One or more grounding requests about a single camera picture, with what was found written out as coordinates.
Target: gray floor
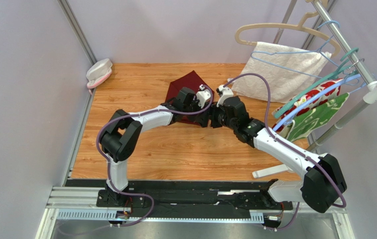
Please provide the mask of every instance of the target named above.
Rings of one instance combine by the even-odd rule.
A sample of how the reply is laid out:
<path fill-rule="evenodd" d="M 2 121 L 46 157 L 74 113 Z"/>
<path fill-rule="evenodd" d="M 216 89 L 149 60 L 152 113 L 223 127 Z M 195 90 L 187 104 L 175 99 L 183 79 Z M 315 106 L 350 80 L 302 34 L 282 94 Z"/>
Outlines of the gray floor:
<path fill-rule="evenodd" d="M 291 219 L 284 214 L 283 224 Z M 60 221 L 65 233 L 86 232 L 104 225 L 104 221 Z M 53 232 L 53 239 L 70 238 Z M 290 228 L 280 232 L 264 230 L 261 225 L 223 223 L 156 223 L 142 222 L 128 228 L 106 228 L 78 239 L 337 239 L 331 214 L 299 214 Z"/>

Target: clothes hanger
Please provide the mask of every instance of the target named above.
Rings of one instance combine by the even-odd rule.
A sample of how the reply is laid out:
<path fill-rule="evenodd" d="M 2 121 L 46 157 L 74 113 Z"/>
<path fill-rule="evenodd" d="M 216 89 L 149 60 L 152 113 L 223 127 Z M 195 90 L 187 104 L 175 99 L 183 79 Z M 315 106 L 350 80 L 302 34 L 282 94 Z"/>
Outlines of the clothes hanger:
<path fill-rule="evenodd" d="M 327 24 L 327 23 L 335 23 L 339 26 L 340 28 L 340 23 L 337 22 L 337 21 L 334 21 L 334 20 L 331 20 L 331 21 L 326 21 L 324 22 L 323 24 L 319 25 L 317 29 L 319 29 L 320 27 L 322 27 L 323 25 Z M 326 42 L 324 42 L 324 44 L 322 46 L 320 46 L 318 49 L 314 50 L 314 51 L 299 51 L 299 52 L 273 52 L 273 53 L 269 53 L 269 52 L 266 52 L 266 51 L 253 51 L 251 54 L 250 54 L 250 57 L 257 60 L 257 61 L 261 61 L 263 63 L 266 63 L 266 64 L 269 64 L 269 65 L 272 65 L 272 66 L 276 66 L 276 67 L 279 67 L 279 68 L 282 68 L 282 69 L 285 69 L 285 70 L 288 70 L 288 71 L 293 71 L 293 72 L 296 72 L 296 73 L 299 73 L 299 74 L 303 74 L 303 75 L 307 75 L 307 76 L 311 76 L 311 77 L 315 77 L 315 78 L 318 78 L 318 79 L 321 79 L 322 77 L 319 77 L 319 76 L 315 76 L 315 75 L 312 75 L 312 74 L 308 74 L 308 73 L 304 73 L 304 72 L 301 72 L 301 71 L 297 71 L 297 70 L 294 70 L 294 69 L 291 69 L 291 68 L 288 68 L 288 67 L 285 67 L 285 66 L 281 66 L 281 65 L 277 65 L 277 64 L 274 64 L 272 62 L 269 62 L 269 61 L 265 61 L 265 60 L 262 60 L 260 58 L 257 58 L 255 56 L 253 56 L 253 54 L 255 53 L 261 53 L 261 54 L 266 54 L 266 55 L 279 55 L 279 54 L 304 54 L 304 53 L 311 53 L 311 52 L 315 52 L 315 53 L 320 53 L 325 59 L 327 59 L 328 61 L 330 61 L 332 64 L 336 65 L 337 67 L 339 67 L 339 65 L 337 65 L 334 61 L 332 61 L 330 58 L 328 58 L 324 53 L 322 53 L 322 48 L 328 43 L 330 42 L 331 38 L 333 38 L 333 36 L 331 36 Z"/>
<path fill-rule="evenodd" d="M 277 131 L 281 126 L 285 125 L 286 123 L 290 123 L 290 121 L 292 121 L 294 119 L 294 117 L 296 117 L 296 114 L 301 111 L 302 109 L 304 109 L 305 107 L 307 107 L 310 103 L 312 103 L 313 101 L 319 99 L 321 96 L 323 96 L 324 94 L 332 91 L 333 89 L 343 85 L 343 84 L 346 84 L 347 82 L 349 81 L 352 81 L 352 80 L 355 80 L 355 79 L 358 79 L 359 77 L 361 77 L 360 74 L 355 74 L 353 76 L 348 76 L 346 77 L 345 79 L 329 86 L 328 88 L 324 89 L 323 91 L 317 93 L 316 95 L 312 96 L 310 99 L 308 99 L 306 102 L 302 103 L 301 105 L 299 105 L 296 109 L 294 109 L 292 112 L 290 112 L 288 115 L 286 115 L 282 120 L 280 120 L 276 125 L 275 127 L 272 129 L 274 131 Z M 362 87 L 364 87 L 366 85 L 365 84 L 362 84 L 360 87 L 356 88 L 355 90 L 349 92 L 349 94 L 361 89 Z"/>
<path fill-rule="evenodd" d="M 328 0 L 322 0 L 322 5 L 324 7 L 327 7 Z M 309 34 L 312 34 L 314 36 L 317 36 L 319 38 L 324 39 L 325 41 L 330 40 L 330 44 L 334 46 L 334 52 L 332 53 L 331 58 L 335 57 L 337 54 L 340 52 L 340 45 L 338 44 L 337 41 L 334 39 L 330 39 L 329 36 L 323 34 L 320 31 L 311 29 L 309 27 L 304 27 L 303 24 L 306 22 L 308 18 L 311 17 L 316 17 L 318 15 L 318 12 L 307 12 L 302 19 L 300 20 L 299 24 L 294 25 L 294 24 L 286 24 L 286 23 L 256 23 L 256 24 L 249 24 L 240 27 L 235 35 L 236 42 L 242 45 L 248 45 L 248 46 L 256 46 L 257 42 L 253 41 L 245 41 L 240 39 L 240 33 L 249 30 L 249 29 L 257 29 L 257 28 L 281 28 L 281 29 L 291 29 L 291 30 L 296 30 L 296 31 L 303 31 Z"/>
<path fill-rule="evenodd" d="M 354 48 L 354 49 L 352 49 L 352 50 L 350 50 L 340 60 L 343 61 L 344 59 L 346 59 L 347 56 L 349 56 L 353 52 L 357 52 L 357 51 L 359 51 L 359 48 L 357 48 L 357 47 Z M 300 92 L 299 95 L 297 95 L 296 97 L 294 97 L 291 101 L 289 101 L 288 103 L 286 103 L 280 110 L 278 110 L 274 114 L 274 117 L 276 119 L 279 118 L 279 117 L 281 117 L 281 115 L 284 114 L 287 110 L 289 110 L 294 105 L 294 103 L 296 101 L 298 101 L 303 95 L 305 95 L 306 93 L 308 93 L 309 91 L 311 91 L 313 88 L 317 87 L 319 84 L 321 84 L 324 81 L 337 79 L 340 73 L 343 73 L 345 70 L 348 70 L 348 69 L 352 68 L 355 64 L 357 64 L 357 62 L 356 62 L 356 63 L 354 63 L 354 65 L 345 66 L 349 61 L 350 60 L 347 59 L 346 61 L 344 61 L 343 63 L 341 63 L 340 66 L 333 73 L 330 73 L 330 74 L 326 75 L 325 77 L 319 79 L 314 84 L 312 84 L 311 86 L 309 86 L 308 88 L 306 88 L 304 91 Z"/>

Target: red and white patterned cloth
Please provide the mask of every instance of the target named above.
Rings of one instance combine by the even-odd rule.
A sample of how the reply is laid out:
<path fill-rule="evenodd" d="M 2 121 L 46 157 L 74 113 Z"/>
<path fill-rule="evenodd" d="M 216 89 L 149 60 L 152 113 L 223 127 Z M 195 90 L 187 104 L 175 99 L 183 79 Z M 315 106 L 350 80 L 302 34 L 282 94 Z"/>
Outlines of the red and white patterned cloth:
<path fill-rule="evenodd" d="M 331 80 L 331 81 L 326 81 L 326 82 L 323 82 L 321 83 L 320 85 L 318 85 L 317 87 L 315 87 L 314 89 L 312 89 L 311 91 L 309 91 L 308 93 L 306 93 L 304 96 L 302 96 L 298 101 L 296 101 L 294 103 L 294 105 L 289 109 L 287 110 L 283 115 L 281 115 L 281 117 L 279 118 L 279 120 L 277 122 L 279 122 L 280 120 L 282 120 L 284 117 L 286 117 L 290 112 L 292 112 L 293 110 L 295 110 L 297 107 L 299 107 L 301 104 L 305 103 L 308 99 L 312 98 L 314 95 L 318 94 L 319 92 L 323 91 L 324 89 L 332 86 L 333 84 L 341 81 L 343 78 L 340 78 L 340 79 L 337 79 L 337 80 Z M 306 112 L 308 112 L 309 110 L 315 108 L 315 107 L 318 107 L 324 103 L 326 103 L 327 101 L 329 100 L 332 100 L 333 98 L 337 97 L 340 93 L 340 86 L 329 91 L 328 93 L 324 94 L 323 96 L 321 96 L 320 98 L 314 100 L 312 103 L 310 103 L 308 106 L 306 106 L 305 108 L 303 108 L 301 111 L 299 111 L 296 116 L 299 116 L 301 114 L 304 114 Z M 272 115 L 274 115 L 278 110 L 280 110 L 282 107 L 279 107 L 277 108 L 276 110 L 274 110 L 272 112 Z"/>

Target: beige hanger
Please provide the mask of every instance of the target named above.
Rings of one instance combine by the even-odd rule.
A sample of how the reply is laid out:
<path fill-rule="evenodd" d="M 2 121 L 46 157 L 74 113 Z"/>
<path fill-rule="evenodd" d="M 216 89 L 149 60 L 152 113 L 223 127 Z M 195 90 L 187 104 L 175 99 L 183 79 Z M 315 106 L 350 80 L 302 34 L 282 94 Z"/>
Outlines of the beige hanger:
<path fill-rule="evenodd" d="M 328 0 L 322 0 L 322 5 L 324 7 L 327 7 Z M 299 24 L 293 25 L 293 24 L 286 24 L 286 23 L 256 23 L 256 24 L 249 24 L 240 27 L 236 32 L 236 42 L 242 45 L 249 45 L 249 46 L 256 46 L 257 42 L 253 41 L 244 41 L 240 39 L 240 33 L 245 30 L 249 29 L 256 29 L 256 28 L 282 28 L 282 29 L 291 29 L 296 31 L 303 31 L 309 34 L 312 34 L 314 36 L 317 36 L 319 38 L 324 39 L 325 41 L 328 40 L 330 37 L 323 34 L 320 31 L 311 29 L 309 27 L 304 27 L 303 24 L 306 22 L 308 18 L 315 17 L 318 15 L 318 12 L 307 12 L 302 19 L 300 20 Z M 340 45 L 337 41 L 334 39 L 331 39 L 329 42 L 332 46 L 334 46 L 334 52 L 331 55 L 331 58 L 335 57 L 340 52 Z"/>

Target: green patterned cloth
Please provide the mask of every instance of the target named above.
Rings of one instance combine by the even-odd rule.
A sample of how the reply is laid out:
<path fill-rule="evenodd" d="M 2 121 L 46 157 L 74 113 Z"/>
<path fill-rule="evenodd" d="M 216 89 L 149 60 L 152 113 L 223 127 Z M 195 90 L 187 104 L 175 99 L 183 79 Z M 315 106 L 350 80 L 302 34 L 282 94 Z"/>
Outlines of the green patterned cloth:
<path fill-rule="evenodd" d="M 286 125 L 280 135 L 293 142 L 301 138 L 306 138 L 312 131 L 328 123 L 331 118 L 339 111 L 349 93 L 345 93 L 334 98 L 306 113 L 295 117 L 291 124 Z"/>

